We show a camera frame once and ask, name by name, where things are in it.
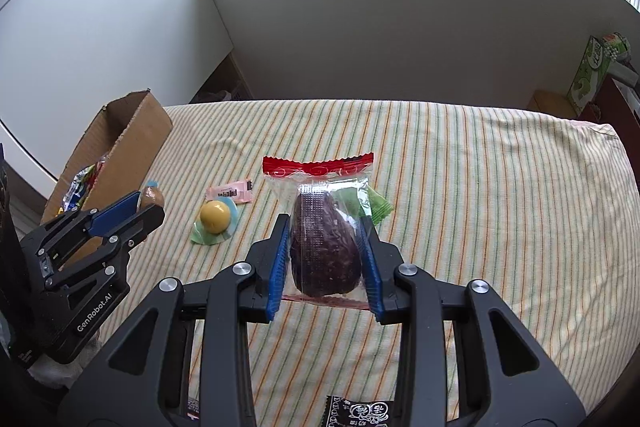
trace blue gripper pad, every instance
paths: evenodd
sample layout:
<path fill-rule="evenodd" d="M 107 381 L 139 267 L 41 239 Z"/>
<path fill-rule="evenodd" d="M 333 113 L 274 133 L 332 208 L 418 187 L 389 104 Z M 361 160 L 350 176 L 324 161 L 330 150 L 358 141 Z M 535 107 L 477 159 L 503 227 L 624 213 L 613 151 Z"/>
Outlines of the blue gripper pad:
<path fill-rule="evenodd" d="M 284 227 L 278 244 L 278 250 L 273 260 L 273 266 L 271 267 L 271 274 L 269 275 L 269 296 L 267 299 L 266 315 L 270 321 L 273 320 L 276 312 L 280 309 L 280 301 L 282 301 L 282 292 L 287 277 L 288 239 L 289 227 Z"/>
<path fill-rule="evenodd" d="M 95 214 L 91 227 L 88 230 L 92 237 L 105 237 L 124 220 L 129 219 L 138 211 L 138 198 L 140 192 L 132 192 L 116 201 L 103 211 Z"/>
<path fill-rule="evenodd" d="M 360 251 L 360 261 L 362 263 L 362 277 L 364 278 L 364 287 L 367 291 L 367 300 L 369 301 L 369 309 L 380 322 L 383 314 L 382 306 L 382 278 L 373 257 L 369 237 L 362 220 L 358 221 L 358 231 L 356 234 L 356 245 Z"/>

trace brown food item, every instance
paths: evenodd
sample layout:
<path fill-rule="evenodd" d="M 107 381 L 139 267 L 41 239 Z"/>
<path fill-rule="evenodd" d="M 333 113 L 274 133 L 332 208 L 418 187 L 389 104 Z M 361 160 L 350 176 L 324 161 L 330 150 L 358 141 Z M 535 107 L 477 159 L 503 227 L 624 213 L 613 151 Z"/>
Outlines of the brown food item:
<path fill-rule="evenodd" d="M 300 187 L 291 225 L 291 272 L 309 297 L 345 294 L 360 280 L 360 254 L 351 225 L 328 192 Z"/>
<path fill-rule="evenodd" d="M 140 193 L 140 210 L 152 204 L 164 207 L 164 196 L 157 185 L 147 185 Z"/>

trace snack wrapper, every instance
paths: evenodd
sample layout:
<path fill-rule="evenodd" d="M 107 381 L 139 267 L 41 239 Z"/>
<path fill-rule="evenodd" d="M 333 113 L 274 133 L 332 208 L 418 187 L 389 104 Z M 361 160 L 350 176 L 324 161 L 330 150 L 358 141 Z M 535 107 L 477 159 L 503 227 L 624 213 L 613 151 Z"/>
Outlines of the snack wrapper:
<path fill-rule="evenodd" d="M 362 402 L 327 396 L 320 427 L 387 427 L 393 406 L 388 400 Z"/>
<path fill-rule="evenodd" d="M 369 308 L 356 234 L 360 217 L 371 216 L 372 166 L 373 153 L 316 163 L 263 159 L 262 171 L 291 216 L 282 298 Z"/>
<path fill-rule="evenodd" d="M 218 198 L 231 198 L 234 203 L 251 203 L 254 199 L 253 184 L 251 180 L 241 180 L 220 187 L 209 187 L 207 189 L 207 201 Z"/>
<path fill-rule="evenodd" d="M 100 169 L 102 169 L 107 158 L 107 155 L 102 156 L 96 163 L 85 167 L 74 176 L 69 190 L 62 198 L 62 205 L 58 210 L 58 214 L 62 214 L 72 208 L 82 208 L 84 200 L 94 186 L 95 179 L 98 177 Z"/>

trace green box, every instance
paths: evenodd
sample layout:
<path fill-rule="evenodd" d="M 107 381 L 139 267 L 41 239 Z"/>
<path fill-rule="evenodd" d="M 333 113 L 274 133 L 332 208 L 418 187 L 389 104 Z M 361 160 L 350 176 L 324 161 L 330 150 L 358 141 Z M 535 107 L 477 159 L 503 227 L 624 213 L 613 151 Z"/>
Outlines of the green box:
<path fill-rule="evenodd" d="M 611 58 L 604 53 L 602 43 L 593 35 L 589 37 L 580 67 L 575 73 L 574 83 L 569 88 L 567 99 L 580 115 L 584 106 L 594 99 L 607 73 Z"/>

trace white cabinet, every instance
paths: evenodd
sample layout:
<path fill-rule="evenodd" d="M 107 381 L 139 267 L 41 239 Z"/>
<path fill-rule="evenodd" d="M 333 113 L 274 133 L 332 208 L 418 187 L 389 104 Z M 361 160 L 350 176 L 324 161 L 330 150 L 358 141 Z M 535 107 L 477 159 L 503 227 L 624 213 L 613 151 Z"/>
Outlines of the white cabinet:
<path fill-rule="evenodd" d="M 231 48 L 213 0 L 9 0 L 0 120 L 32 159 L 8 162 L 48 197 L 20 163 L 56 178 L 106 102 L 148 87 L 163 105 L 188 103 Z"/>

